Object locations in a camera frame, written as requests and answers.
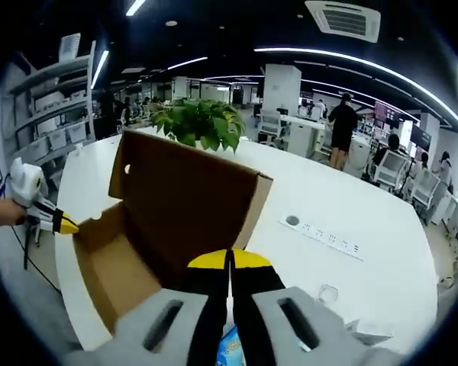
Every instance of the box flap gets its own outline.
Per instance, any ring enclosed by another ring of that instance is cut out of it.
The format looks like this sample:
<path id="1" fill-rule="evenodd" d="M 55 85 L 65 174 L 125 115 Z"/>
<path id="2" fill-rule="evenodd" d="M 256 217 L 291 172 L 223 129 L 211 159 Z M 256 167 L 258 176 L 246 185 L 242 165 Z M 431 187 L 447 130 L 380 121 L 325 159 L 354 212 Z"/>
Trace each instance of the box flap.
<path id="1" fill-rule="evenodd" d="M 109 194 L 124 200 L 137 233 L 131 242 L 141 257 L 139 246 L 155 250 L 178 277 L 199 255 L 235 243 L 244 247 L 270 185 L 271 179 L 242 165 L 125 131 Z"/>

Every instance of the brown cardboard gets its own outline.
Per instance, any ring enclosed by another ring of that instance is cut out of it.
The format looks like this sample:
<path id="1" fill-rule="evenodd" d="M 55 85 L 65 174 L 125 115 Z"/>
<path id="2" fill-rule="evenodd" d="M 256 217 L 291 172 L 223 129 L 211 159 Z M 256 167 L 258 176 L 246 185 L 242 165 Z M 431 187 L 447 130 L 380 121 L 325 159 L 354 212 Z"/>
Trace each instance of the brown cardboard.
<path id="1" fill-rule="evenodd" d="M 83 279 L 107 328 L 207 252 L 245 248 L 272 179 L 201 150 L 126 131 L 109 195 L 121 203 L 74 236 Z"/>

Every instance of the potted plant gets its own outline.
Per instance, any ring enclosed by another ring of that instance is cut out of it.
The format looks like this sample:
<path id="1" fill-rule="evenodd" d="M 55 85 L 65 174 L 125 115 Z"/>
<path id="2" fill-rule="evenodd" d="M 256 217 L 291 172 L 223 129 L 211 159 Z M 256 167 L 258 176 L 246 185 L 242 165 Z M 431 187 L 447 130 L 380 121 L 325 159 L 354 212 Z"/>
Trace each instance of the potted plant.
<path id="1" fill-rule="evenodd" d="M 237 110 L 227 103 L 208 100 L 179 99 L 150 116 L 157 132 L 188 146 L 216 151 L 222 146 L 236 152 L 244 122 Z"/>

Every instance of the cable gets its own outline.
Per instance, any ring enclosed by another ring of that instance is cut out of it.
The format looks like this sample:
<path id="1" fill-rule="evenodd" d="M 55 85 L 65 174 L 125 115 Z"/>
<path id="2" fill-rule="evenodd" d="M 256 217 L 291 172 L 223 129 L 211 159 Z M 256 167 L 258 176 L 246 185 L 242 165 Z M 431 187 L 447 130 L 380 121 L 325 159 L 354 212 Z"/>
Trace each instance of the cable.
<path id="1" fill-rule="evenodd" d="M 3 192 L 3 197 L 6 197 L 5 192 L 7 191 L 7 178 L 10 178 L 10 172 L 8 172 L 7 175 L 5 176 L 5 180 L 4 180 L 5 189 L 4 189 L 4 192 Z M 10 227 L 11 227 L 12 231 L 14 232 L 15 238 L 17 239 L 18 243 L 21 245 L 22 250 L 24 251 L 24 254 L 25 254 L 24 244 L 22 244 L 22 241 L 19 239 L 18 234 L 15 231 L 15 228 L 13 226 L 10 226 Z M 36 264 L 32 261 L 32 259 L 27 257 L 27 260 L 32 264 L 32 266 L 34 268 L 36 268 L 36 271 L 38 271 L 40 273 L 40 275 L 44 277 L 44 279 L 51 285 L 51 287 L 54 290 L 56 290 L 58 292 L 58 294 L 61 294 L 60 289 L 58 287 L 54 286 L 54 284 L 50 281 L 50 279 L 47 278 L 46 275 L 36 266 Z"/>
<path id="2" fill-rule="evenodd" d="M 15 238 L 17 238 L 18 243 L 21 245 L 22 250 L 25 252 L 25 247 L 24 244 L 22 244 L 22 241 L 19 239 L 17 232 L 15 231 L 15 228 L 11 226 L 12 231 L 15 234 Z M 61 291 L 58 287 L 54 286 L 54 284 L 49 280 L 49 278 L 46 277 L 46 275 L 36 266 L 36 264 L 32 261 L 32 259 L 27 257 L 27 260 L 33 265 L 34 268 L 40 273 L 41 276 L 44 277 L 44 279 L 51 285 L 51 287 L 58 292 L 58 294 L 61 294 Z"/>

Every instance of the desk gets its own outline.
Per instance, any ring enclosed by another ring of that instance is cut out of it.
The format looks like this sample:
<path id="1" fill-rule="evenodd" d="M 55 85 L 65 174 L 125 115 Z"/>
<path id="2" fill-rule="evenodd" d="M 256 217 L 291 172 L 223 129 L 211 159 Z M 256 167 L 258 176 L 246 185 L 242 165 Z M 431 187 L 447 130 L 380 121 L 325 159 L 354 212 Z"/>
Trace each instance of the desk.
<path id="1" fill-rule="evenodd" d="M 317 132 L 325 133 L 326 126 L 300 117 L 282 115 L 282 120 L 290 123 L 290 136 L 287 151 L 304 158 L 311 156 L 317 139 Z"/>
<path id="2" fill-rule="evenodd" d="M 434 211 L 432 223 L 439 225 L 441 221 L 447 226 L 448 230 L 454 229 L 458 224 L 458 198 L 454 197 L 449 191 L 446 192 Z"/>
<path id="3" fill-rule="evenodd" d="M 153 128 L 141 131 L 155 134 Z M 58 206 L 74 220 L 99 217 L 117 202 L 108 196 L 108 184 L 119 140 L 98 141 L 85 146 L 80 156 L 68 156 Z M 345 322 L 363 319 L 391 326 L 395 337 L 381 345 L 398 352 L 410 352 L 430 331 L 437 307 L 436 273 L 411 205 L 350 175 L 258 143 L 241 140 L 236 154 L 216 154 L 274 178 L 247 248 L 272 261 L 286 286 L 298 286 L 313 297 L 324 284 L 335 287 L 338 298 L 329 307 Z M 384 209 L 370 215 L 371 207 Z M 279 220 L 289 214 L 359 243 L 363 261 L 282 225 Z M 83 348 L 95 349 L 111 336 L 86 290 L 72 237 L 56 235 L 55 242 L 70 321 Z"/>

